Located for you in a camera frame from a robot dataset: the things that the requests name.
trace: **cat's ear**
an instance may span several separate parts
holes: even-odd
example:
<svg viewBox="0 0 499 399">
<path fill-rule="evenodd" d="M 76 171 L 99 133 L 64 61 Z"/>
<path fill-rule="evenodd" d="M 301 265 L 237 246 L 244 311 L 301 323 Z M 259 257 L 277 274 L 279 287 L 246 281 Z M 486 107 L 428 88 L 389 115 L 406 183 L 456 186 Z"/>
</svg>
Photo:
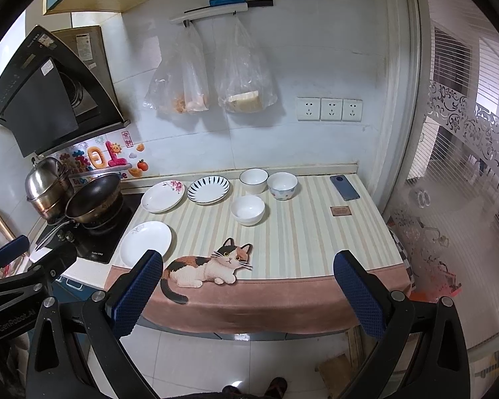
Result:
<svg viewBox="0 0 499 399">
<path fill-rule="evenodd" d="M 253 250 L 253 245 L 251 243 L 248 243 L 247 245 L 243 245 L 241 249 L 249 255 Z"/>
</svg>

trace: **wall socket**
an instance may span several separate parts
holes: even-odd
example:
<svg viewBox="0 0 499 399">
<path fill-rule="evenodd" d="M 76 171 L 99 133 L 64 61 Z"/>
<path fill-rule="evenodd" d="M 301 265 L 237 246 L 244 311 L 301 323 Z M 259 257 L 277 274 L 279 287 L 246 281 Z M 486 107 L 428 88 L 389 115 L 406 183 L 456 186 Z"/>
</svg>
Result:
<svg viewBox="0 0 499 399">
<path fill-rule="evenodd" d="M 320 98 L 296 97 L 296 116 L 300 121 L 320 119 Z"/>
<path fill-rule="evenodd" d="M 361 121 L 362 100 L 344 99 L 342 121 Z"/>
<path fill-rule="evenodd" d="M 342 119 L 342 99 L 321 100 L 321 120 L 340 121 Z"/>
</svg>

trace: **black range hood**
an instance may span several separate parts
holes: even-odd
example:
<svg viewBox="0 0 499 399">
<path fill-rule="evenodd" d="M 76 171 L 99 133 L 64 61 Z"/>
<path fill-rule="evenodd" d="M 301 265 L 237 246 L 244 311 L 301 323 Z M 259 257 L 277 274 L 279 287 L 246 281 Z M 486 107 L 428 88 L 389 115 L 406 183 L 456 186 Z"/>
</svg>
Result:
<svg viewBox="0 0 499 399">
<path fill-rule="evenodd" d="M 80 58 L 37 25 L 0 76 L 0 124 L 26 157 L 122 129 L 129 120 Z"/>
</svg>

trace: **plate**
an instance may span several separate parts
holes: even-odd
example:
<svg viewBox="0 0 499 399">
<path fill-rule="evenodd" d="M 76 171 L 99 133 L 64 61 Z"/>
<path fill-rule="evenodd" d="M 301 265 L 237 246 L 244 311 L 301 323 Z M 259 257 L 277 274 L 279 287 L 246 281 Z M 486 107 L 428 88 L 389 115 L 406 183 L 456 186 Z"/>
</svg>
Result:
<svg viewBox="0 0 499 399">
<path fill-rule="evenodd" d="M 172 231 L 165 223 L 144 222 L 125 235 L 120 246 L 120 257 L 132 269 L 147 250 L 156 250 L 163 256 L 171 242 Z"/>
<path fill-rule="evenodd" d="M 229 181 L 220 176 L 208 176 L 196 180 L 187 191 L 188 199 L 195 203 L 217 202 L 229 192 Z"/>
<path fill-rule="evenodd" d="M 162 181 L 147 190 L 140 204 L 150 213 L 162 213 L 177 205 L 184 194 L 185 185 L 180 181 Z"/>
</svg>

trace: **striped tablecloth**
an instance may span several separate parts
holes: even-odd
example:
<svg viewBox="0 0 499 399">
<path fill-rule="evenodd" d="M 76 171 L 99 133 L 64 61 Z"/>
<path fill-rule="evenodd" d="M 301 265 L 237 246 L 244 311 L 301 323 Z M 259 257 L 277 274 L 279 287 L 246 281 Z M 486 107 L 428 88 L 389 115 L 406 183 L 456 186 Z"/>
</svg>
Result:
<svg viewBox="0 0 499 399">
<path fill-rule="evenodd" d="M 240 269 L 237 279 L 295 279 L 333 274 L 334 255 L 349 249 L 366 270 L 401 264 L 402 260 L 375 204 L 357 174 L 348 180 L 360 199 L 344 201 L 329 176 L 298 177 L 298 193 L 292 200 L 277 201 L 266 191 L 259 195 L 266 204 L 264 219 L 255 226 L 234 220 L 229 206 L 244 195 L 239 180 L 223 201 L 197 205 L 186 196 L 174 209 L 152 214 L 142 207 L 135 213 L 126 233 L 147 221 L 166 223 L 173 234 L 165 265 L 185 255 L 209 256 L 233 237 L 239 246 L 251 243 L 249 261 L 253 271 Z M 349 205 L 352 215 L 334 217 L 331 206 Z M 116 250 L 117 266 L 120 245 Z"/>
</svg>

